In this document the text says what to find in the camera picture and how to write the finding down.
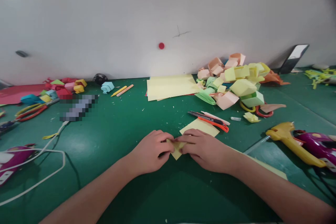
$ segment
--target finger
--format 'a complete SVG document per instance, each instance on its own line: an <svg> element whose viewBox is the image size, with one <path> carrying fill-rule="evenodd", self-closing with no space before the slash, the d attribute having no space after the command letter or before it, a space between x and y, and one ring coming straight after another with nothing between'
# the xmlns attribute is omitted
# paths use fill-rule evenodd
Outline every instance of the finger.
<svg viewBox="0 0 336 224"><path fill-rule="evenodd" d="M200 131L198 129L188 129L186 130L183 135L191 135L191 136L194 136L194 137L201 137L204 135L203 131Z"/></svg>
<svg viewBox="0 0 336 224"><path fill-rule="evenodd" d="M191 158L194 159L196 161L196 163L198 163L200 166L203 165L204 160L201 159L198 155L195 154L190 154Z"/></svg>
<svg viewBox="0 0 336 224"><path fill-rule="evenodd" d="M190 136L190 135L182 135L179 136L178 138L175 138L176 142L188 142L192 144L196 144L199 141L199 137L197 136Z"/></svg>
<svg viewBox="0 0 336 224"><path fill-rule="evenodd" d="M161 157L159 157L159 169L168 161L170 152L166 152Z"/></svg>
<svg viewBox="0 0 336 224"><path fill-rule="evenodd" d="M198 154L198 148L195 144L186 144L180 151L182 154Z"/></svg>
<svg viewBox="0 0 336 224"><path fill-rule="evenodd" d="M173 144L168 143L168 142L160 143L157 149L159 151L159 154L162 152L172 152L173 153L175 151Z"/></svg>
<svg viewBox="0 0 336 224"><path fill-rule="evenodd" d="M163 133L163 131L159 129L159 130L156 131L153 135L159 135L159 134L161 134L161 133Z"/></svg>
<svg viewBox="0 0 336 224"><path fill-rule="evenodd" d="M162 133L156 135L157 142L162 142L166 139L170 140L170 139L174 139L174 137L167 132L162 132Z"/></svg>
<svg viewBox="0 0 336 224"><path fill-rule="evenodd" d="M153 130L151 133L149 133L148 135L153 135L156 132L156 130Z"/></svg>

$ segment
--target yellow pencil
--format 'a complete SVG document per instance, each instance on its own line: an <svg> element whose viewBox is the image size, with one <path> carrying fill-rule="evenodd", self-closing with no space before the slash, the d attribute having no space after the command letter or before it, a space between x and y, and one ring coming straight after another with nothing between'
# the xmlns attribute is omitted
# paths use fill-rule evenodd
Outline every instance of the yellow pencil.
<svg viewBox="0 0 336 224"><path fill-rule="evenodd" d="M122 87L121 89L119 89L117 92L114 92L113 95L111 95L111 97L112 97L112 96L115 96L115 95L118 94L118 93L120 93L120 92L123 91L125 88L127 88L127 86L124 86L124 87Z"/></svg>

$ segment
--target light yellow paper sheet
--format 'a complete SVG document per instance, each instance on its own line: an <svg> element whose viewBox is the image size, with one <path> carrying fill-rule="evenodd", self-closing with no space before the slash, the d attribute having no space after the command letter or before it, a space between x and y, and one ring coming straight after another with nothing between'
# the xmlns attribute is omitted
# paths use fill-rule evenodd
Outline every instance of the light yellow paper sheet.
<svg viewBox="0 0 336 224"><path fill-rule="evenodd" d="M213 137L215 137L218 133L219 133L219 130L217 130L214 126L212 126L211 124L207 123L207 122L204 122L200 119L196 119L195 121L191 122L190 124L188 124L187 126L185 126L183 129L180 130L180 133L183 134L186 130L189 130L191 128L194 128L194 129L199 129L205 133L208 133L209 135L212 135ZM268 164L265 164L253 157L250 157L248 156L249 158L251 158L253 161L257 162L258 164L260 164L261 166L265 167L267 170L275 173L276 175L280 176L281 178L283 179L287 179L287 176L284 172L282 171L279 171L277 169L275 169L274 167L268 165Z"/></svg>
<svg viewBox="0 0 336 224"><path fill-rule="evenodd" d="M192 75L151 77L147 80L148 101L190 95L198 91Z"/></svg>
<svg viewBox="0 0 336 224"><path fill-rule="evenodd" d="M172 143L174 146L174 152L171 153L171 155L177 160L182 154L180 152L180 149L183 148L183 146L186 144L184 142L171 142L169 139L167 139L167 142Z"/></svg>
<svg viewBox="0 0 336 224"><path fill-rule="evenodd" d="M209 135L215 137L217 136L217 134L219 133L219 130L216 129L214 126L212 126L211 124L207 123L207 122L204 122L200 119L196 119L195 121L189 123L187 126L185 126L183 129L180 130L180 133L183 135L183 133L186 131L186 130L189 130L191 128L194 128L194 129L199 129L205 133L208 133Z"/></svg>

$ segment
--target phone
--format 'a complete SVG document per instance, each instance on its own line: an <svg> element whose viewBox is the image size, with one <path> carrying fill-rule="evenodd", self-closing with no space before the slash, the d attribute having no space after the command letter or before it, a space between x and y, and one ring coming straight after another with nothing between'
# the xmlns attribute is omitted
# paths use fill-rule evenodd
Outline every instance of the phone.
<svg viewBox="0 0 336 224"><path fill-rule="evenodd" d="M286 58L285 62L280 67L278 74L289 74L299 62L308 47L308 44L294 46L292 53Z"/></svg>

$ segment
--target small blue paper piece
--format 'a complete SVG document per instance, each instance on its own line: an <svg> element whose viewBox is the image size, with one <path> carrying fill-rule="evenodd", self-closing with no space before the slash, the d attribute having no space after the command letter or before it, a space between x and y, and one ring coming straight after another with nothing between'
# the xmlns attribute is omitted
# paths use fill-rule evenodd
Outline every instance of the small blue paper piece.
<svg viewBox="0 0 336 224"><path fill-rule="evenodd" d="M114 85L112 82L104 82L102 84L101 90L103 91L103 94L107 94L110 92L112 89L114 89Z"/></svg>

